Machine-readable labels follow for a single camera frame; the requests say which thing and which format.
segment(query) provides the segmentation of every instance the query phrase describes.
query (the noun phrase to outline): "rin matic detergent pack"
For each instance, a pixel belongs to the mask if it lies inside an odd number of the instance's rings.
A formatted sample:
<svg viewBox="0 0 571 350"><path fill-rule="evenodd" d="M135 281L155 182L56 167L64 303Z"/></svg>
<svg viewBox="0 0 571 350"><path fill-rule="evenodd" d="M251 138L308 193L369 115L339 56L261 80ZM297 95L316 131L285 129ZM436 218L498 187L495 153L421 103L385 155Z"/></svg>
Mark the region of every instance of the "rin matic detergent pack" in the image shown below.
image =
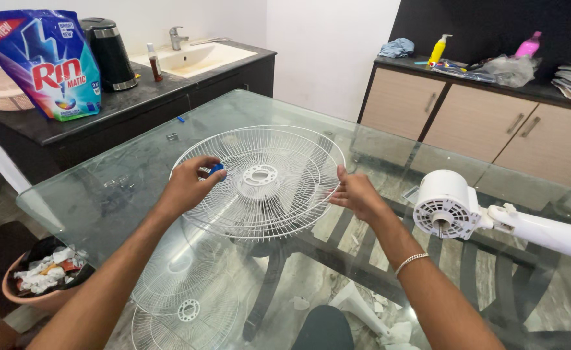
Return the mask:
<svg viewBox="0 0 571 350"><path fill-rule="evenodd" d="M99 69L73 11L0 11L0 67L48 118L99 112Z"/></svg>

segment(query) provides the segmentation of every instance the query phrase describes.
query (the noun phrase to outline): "glass table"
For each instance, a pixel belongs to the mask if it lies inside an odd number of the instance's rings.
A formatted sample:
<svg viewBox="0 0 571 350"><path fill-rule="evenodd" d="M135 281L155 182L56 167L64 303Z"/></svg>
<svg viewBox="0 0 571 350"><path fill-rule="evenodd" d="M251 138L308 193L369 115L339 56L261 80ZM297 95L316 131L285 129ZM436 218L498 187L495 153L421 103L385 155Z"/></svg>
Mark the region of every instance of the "glass table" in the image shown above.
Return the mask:
<svg viewBox="0 0 571 350"><path fill-rule="evenodd" d="M195 143L246 126L304 127L334 140L349 172L368 175L508 349L571 349L571 257L485 229L467 241L439 239L414 225L413 204L403 197L428 172L449 169L476 188L483 207L508 202L571 223L571 188L242 90L183 118L33 186L18 205L65 244L86 251L98 268ZM180 218L133 292L141 307L132 328L135 347L289 349L309 311L350 280L372 308L383 301L377 315L387 326L410 322L409 343L430 348L374 232L351 211L329 206L313 227L264 242L221 239ZM379 347L369 328L346 316L357 348Z"/></svg>

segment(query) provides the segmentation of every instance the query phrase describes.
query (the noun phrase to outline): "black countertop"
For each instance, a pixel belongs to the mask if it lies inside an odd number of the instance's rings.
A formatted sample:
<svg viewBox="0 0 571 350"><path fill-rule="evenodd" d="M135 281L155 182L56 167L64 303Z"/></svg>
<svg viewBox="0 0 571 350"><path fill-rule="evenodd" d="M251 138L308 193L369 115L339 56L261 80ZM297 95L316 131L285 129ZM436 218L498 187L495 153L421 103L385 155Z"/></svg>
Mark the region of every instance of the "black countertop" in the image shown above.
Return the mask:
<svg viewBox="0 0 571 350"><path fill-rule="evenodd" d="M571 99L564 97L560 90L558 90L553 84L543 85L536 84L534 81L531 81L522 87L511 88L504 85L477 82L475 80L462 79L455 76L433 72L431 71L432 68L428 65L417 65L414 63L420 61L428 61L428 57L415 56L392 59L390 57L378 56L374 60L375 64L385 66L391 70L571 109Z"/></svg>
<svg viewBox="0 0 571 350"><path fill-rule="evenodd" d="M134 72L141 75L138 79L138 85L126 91L102 92L102 108L96 115L85 116L67 122L58 122L57 120L45 118L37 109L0 111L0 123L41 146L51 145L87 129L96 126L105 127L105 125L116 124L121 120L131 118L171 99L178 99L189 91L196 90L201 85L210 83L215 77L223 73L277 54L274 51L238 42L229 41L221 42L220 44L257 52L257 55L226 64L191 78L183 78L162 72L164 79L160 82L154 81L151 67L132 62Z"/></svg>

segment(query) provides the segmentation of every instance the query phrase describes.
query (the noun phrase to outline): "soap dispenser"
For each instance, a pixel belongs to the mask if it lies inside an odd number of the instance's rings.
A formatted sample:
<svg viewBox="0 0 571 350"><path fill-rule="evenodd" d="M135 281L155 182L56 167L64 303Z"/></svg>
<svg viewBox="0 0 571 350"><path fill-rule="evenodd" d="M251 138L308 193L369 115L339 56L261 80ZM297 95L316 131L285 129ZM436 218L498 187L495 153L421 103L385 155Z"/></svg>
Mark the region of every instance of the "soap dispenser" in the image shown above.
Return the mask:
<svg viewBox="0 0 571 350"><path fill-rule="evenodd" d="M443 53L443 50L445 49L445 41L447 37L451 37L452 35L450 34L444 34L441 36L441 39L439 39L439 41L437 41L437 44L435 44L435 48L432 50L432 53L430 54L430 59L428 60L428 63L430 62L439 62L439 60L441 59L441 54Z"/></svg>

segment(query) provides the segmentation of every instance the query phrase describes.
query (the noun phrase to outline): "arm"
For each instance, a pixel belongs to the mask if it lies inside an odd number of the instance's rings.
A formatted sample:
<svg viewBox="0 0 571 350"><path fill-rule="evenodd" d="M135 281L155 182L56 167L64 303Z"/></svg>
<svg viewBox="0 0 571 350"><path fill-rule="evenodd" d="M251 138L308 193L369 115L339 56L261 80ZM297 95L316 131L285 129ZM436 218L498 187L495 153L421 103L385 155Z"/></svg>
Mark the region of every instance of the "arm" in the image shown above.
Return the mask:
<svg viewBox="0 0 571 350"><path fill-rule="evenodd" d="M394 271L404 260L424 253L366 175L348 175L340 165L338 177L342 185L330 202L351 209L372 227ZM405 265L398 279L433 349L504 349L480 314L429 258Z"/></svg>
<svg viewBox="0 0 571 350"><path fill-rule="evenodd" d="M134 233L84 282L28 349L103 349L162 235L226 175L220 170L208 178L199 168L219 162L216 157L199 156L177 166L162 196ZM197 175L206 180L199 181Z"/></svg>

